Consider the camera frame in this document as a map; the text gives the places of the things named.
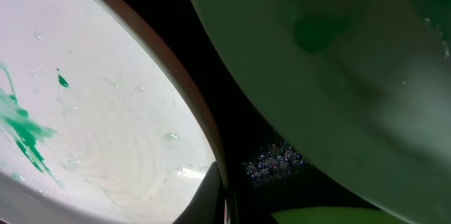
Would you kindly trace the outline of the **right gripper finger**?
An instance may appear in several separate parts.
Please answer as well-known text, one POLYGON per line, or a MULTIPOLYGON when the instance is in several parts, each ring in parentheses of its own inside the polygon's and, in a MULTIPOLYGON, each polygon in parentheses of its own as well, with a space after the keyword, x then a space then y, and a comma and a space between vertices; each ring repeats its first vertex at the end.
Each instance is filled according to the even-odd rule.
POLYGON ((173 224, 224 224, 225 200, 221 174, 213 162, 191 202, 173 224))

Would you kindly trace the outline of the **white plate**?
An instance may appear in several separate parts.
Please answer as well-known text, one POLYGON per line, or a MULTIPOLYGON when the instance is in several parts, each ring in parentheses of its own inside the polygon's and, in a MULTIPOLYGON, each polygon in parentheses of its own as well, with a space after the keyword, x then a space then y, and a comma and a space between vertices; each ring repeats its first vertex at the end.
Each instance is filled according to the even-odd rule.
POLYGON ((123 0, 1 0, 3 223, 173 223, 220 157, 192 78, 123 0))

